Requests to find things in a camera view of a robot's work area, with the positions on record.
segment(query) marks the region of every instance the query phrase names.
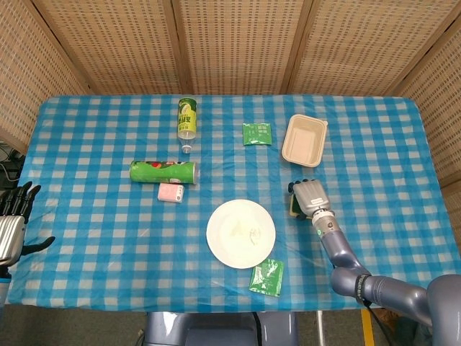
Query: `wicker screen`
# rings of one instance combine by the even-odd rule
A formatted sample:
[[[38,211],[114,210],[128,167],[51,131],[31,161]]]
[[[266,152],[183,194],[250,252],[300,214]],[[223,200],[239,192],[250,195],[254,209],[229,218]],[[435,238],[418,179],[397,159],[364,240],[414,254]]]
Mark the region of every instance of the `wicker screen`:
[[[25,154],[42,102],[88,89],[23,1],[0,7],[0,139]]]
[[[443,189],[445,206],[455,233],[456,243],[461,252],[461,182],[450,185],[449,189]]]
[[[303,0],[178,4],[195,93],[280,92]]]
[[[293,93],[382,95],[457,0],[316,1]]]
[[[33,1],[95,92],[182,92],[162,1]]]
[[[398,87],[423,118],[432,159],[442,185],[461,172],[461,19]]]

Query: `beige container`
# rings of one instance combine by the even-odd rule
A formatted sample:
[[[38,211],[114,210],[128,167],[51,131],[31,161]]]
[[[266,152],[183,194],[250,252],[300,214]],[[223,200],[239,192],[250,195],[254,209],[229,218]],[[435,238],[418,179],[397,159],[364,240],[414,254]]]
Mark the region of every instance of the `beige container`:
[[[306,167],[320,164],[328,122],[306,115],[293,115],[283,142],[285,160]]]

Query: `floor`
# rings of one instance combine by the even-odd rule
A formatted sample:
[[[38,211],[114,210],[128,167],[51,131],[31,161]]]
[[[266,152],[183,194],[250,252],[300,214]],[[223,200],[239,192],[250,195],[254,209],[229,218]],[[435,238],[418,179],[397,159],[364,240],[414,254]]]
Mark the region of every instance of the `floor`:
[[[300,346],[317,346],[314,312],[298,314]],[[6,306],[0,326],[2,346],[120,345],[134,346],[146,314],[83,309],[44,309],[34,306]],[[359,310],[323,313],[326,346],[364,345]],[[373,325],[376,346],[385,338]]]

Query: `tablecloth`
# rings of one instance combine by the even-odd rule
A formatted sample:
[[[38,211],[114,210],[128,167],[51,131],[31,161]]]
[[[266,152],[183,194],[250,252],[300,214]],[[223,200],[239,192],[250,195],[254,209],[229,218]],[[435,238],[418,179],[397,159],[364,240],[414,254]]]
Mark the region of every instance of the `tablecloth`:
[[[415,104],[392,97],[196,96],[197,140],[181,153],[179,95],[54,97],[40,108],[20,183],[42,185],[25,243],[54,235],[12,270],[10,303],[134,311],[345,309],[329,285],[318,236],[288,213],[289,182],[322,181],[352,248],[376,275],[426,286],[461,261]],[[289,119],[328,121],[321,164],[281,157]],[[242,123],[270,123],[271,146],[243,146]],[[181,204],[133,183],[135,160],[194,161],[200,180]],[[279,298],[248,290],[251,269],[220,263],[207,222],[245,198],[276,226],[270,258],[285,271]]]

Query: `green packet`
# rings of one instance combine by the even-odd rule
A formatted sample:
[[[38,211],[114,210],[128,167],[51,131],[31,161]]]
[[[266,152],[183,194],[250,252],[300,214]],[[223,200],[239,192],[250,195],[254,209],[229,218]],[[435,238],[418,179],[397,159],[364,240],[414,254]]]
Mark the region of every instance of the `green packet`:
[[[271,124],[242,124],[243,144],[250,146],[253,144],[272,145]]]
[[[282,287],[283,262],[266,258],[253,268],[250,291],[279,297]]]

